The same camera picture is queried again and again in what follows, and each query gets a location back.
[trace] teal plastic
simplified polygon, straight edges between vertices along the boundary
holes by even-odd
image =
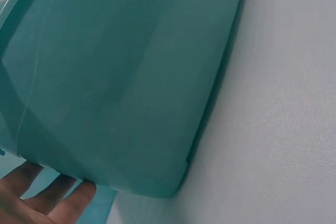
[[[239,0],[14,2],[0,13],[2,148],[116,190],[172,196]]]

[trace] hand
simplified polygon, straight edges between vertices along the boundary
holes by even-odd
[[[35,197],[21,199],[41,170],[41,166],[25,162],[0,179],[0,223],[76,223],[92,201],[96,186],[90,182],[83,182],[71,195],[63,199],[76,180],[60,175]]]

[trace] finger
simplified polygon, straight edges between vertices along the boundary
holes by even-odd
[[[56,223],[75,224],[92,201],[95,193],[95,184],[91,182],[81,183],[50,212],[49,218]]]
[[[42,169],[43,167],[26,161],[0,179],[0,185],[5,186],[13,194],[21,196],[28,190]]]
[[[35,211],[47,215],[63,199],[76,180],[65,175],[58,176],[46,189],[35,197],[25,200],[25,203]]]

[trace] textured fabric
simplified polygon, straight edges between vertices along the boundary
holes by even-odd
[[[336,0],[246,0],[179,195],[120,194],[113,224],[336,223]]]

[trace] white fabric surface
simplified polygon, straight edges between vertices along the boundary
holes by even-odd
[[[112,224],[336,223],[336,0],[246,0],[214,112],[172,200]]]

